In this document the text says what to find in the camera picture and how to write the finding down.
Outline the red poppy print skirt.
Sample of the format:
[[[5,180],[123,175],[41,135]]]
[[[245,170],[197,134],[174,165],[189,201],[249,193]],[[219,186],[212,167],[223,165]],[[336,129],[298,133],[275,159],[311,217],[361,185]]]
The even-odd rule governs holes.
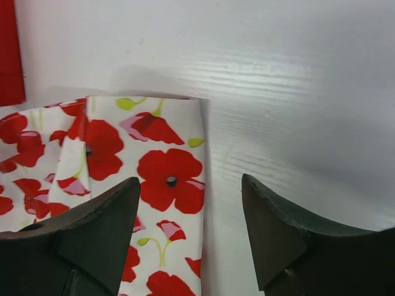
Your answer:
[[[2,295],[200,295],[197,99],[90,96],[1,120]]]

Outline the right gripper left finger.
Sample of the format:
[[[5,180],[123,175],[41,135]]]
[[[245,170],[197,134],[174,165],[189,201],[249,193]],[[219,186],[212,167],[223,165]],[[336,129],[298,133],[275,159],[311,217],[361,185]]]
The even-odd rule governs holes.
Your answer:
[[[138,178],[60,215],[1,233],[1,295],[117,295],[136,219]]]

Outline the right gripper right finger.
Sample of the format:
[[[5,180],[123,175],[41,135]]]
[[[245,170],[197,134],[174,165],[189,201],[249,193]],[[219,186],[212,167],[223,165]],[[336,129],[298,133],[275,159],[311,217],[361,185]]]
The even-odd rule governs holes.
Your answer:
[[[329,220],[245,174],[241,195],[257,285],[265,295],[393,295],[394,229]]]

